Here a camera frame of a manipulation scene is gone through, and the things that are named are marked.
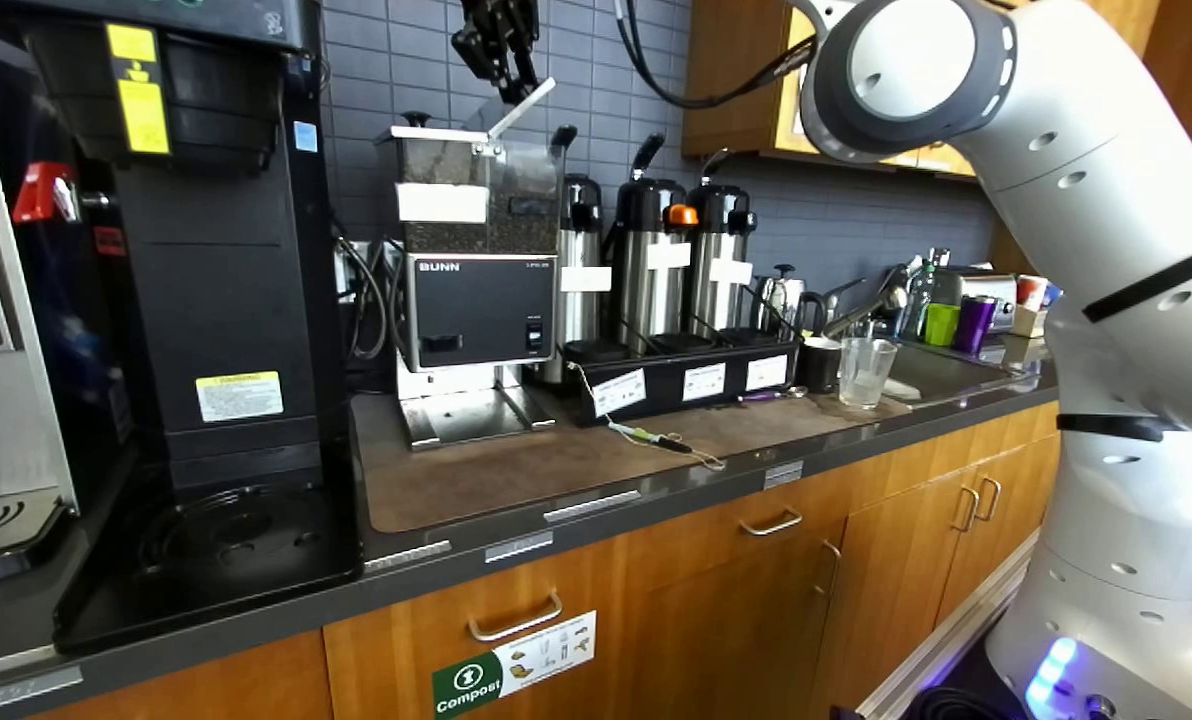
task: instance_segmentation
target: kitchen counter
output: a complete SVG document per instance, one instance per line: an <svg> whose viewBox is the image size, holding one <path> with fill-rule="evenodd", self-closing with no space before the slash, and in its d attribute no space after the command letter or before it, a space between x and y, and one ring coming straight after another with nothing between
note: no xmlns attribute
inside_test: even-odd
<svg viewBox="0 0 1192 720"><path fill-rule="evenodd" d="M683 455L565 421L550 431L407 450L396 405L387 394L358 394L360 580L119 648L61 657L42 610L54 610L69 571L88 550L94 514L86 514L49 567L0 587L0 624L16 624L10 606L31 610L16 639L0 643L0 717L61 707L279 636L318 631L381 605L1049 400L1055 400L1053 380L1036 392L996 389L929 406L848 413L828 394L790 394L643 421L643 426L679 431L695 446Z"/></svg>

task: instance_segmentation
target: cup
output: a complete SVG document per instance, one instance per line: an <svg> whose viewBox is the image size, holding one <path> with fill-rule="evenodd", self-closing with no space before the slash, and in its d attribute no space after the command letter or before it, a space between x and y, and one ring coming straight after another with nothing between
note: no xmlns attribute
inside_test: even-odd
<svg viewBox="0 0 1192 720"><path fill-rule="evenodd" d="M878 335L851 335L840 347L840 405L856 413L871 413L883 394L883 380L900 342Z"/></svg>
<svg viewBox="0 0 1192 720"><path fill-rule="evenodd" d="M840 340L828 340L828 335L807 335L800 340L800 364L795 364L795 384L803 392L836 392L840 380Z"/></svg>
<svg viewBox="0 0 1192 720"><path fill-rule="evenodd" d="M987 296L965 296L960 300L960 322L957 322L952 347L957 351L967 351L967 354L982 354L982 347L987 340L987 329L993 329L993 317L996 317L996 300L987 300Z"/></svg>
<svg viewBox="0 0 1192 720"><path fill-rule="evenodd" d="M957 303L929 303L926 309L926 342L948 347L957 340L960 309Z"/></svg>

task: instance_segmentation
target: thermal carafe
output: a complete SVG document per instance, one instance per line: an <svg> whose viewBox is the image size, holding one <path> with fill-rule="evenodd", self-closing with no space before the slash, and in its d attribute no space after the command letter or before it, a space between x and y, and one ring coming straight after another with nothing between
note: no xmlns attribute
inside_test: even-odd
<svg viewBox="0 0 1192 720"><path fill-rule="evenodd" d="M647 340L683 335L683 272L694 265L683 231L695 222L695 208L683 205L677 180L643 174L659 144L664 134L639 144L610 234L617 269L613 335L632 351L643 351Z"/></svg>
<svg viewBox="0 0 1192 720"><path fill-rule="evenodd" d="M557 354L545 364L550 384L565 384L565 347L600 340L600 296L613 289L613 269L600 265L600 185L565 174L557 226Z"/></svg>
<svg viewBox="0 0 1192 720"><path fill-rule="evenodd" d="M751 282L751 231L757 213L745 189L703 185L687 196L702 213L702 231L687 272L687 329L694 335L722 335L745 329L748 282Z"/></svg>

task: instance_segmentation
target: coffee dispenser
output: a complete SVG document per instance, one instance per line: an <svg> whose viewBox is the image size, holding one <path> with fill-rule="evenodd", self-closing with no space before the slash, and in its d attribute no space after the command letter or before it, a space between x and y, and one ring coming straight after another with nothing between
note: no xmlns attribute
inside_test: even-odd
<svg viewBox="0 0 1192 720"><path fill-rule="evenodd" d="M722 340L748 332L751 303L751 196L735 185L712 185L728 153L703 163L702 189L687 205L702 213L694 272L687 272L687 322L694 335Z"/></svg>
<svg viewBox="0 0 1192 720"><path fill-rule="evenodd" d="M69 652L360 571L318 27L309 0L0 0L75 185L110 196L137 389L141 455L61 600Z"/></svg>
<svg viewBox="0 0 1192 720"><path fill-rule="evenodd" d="M613 335L639 351L677 347L683 332L683 272L694 265L687 226L695 208L683 205L677 180L643 174L664 134L647 134L632 161L632 180L621 189L610 258L617 269Z"/></svg>
<svg viewBox="0 0 1192 720"><path fill-rule="evenodd" d="M565 174L560 231L557 231L557 354L545 364L550 384L567 380L567 354L600 340L600 296L613 272L600 265L600 185L594 174Z"/></svg>

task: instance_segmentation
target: cabinet drawer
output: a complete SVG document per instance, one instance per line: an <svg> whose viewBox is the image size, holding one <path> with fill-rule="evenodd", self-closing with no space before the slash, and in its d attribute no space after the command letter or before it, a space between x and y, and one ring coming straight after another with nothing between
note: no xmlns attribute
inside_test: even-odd
<svg viewBox="0 0 1192 720"><path fill-rule="evenodd" d="M610 652L617 648L613 594L621 587L621 544L594 544L484 580L428 593L381 610L325 629L335 720L353 717L435 717L435 671L455 667L542 631L598 610L598 660L545 683L476 707L476 717L550 720L565 707L594 707L613 690Z"/></svg>

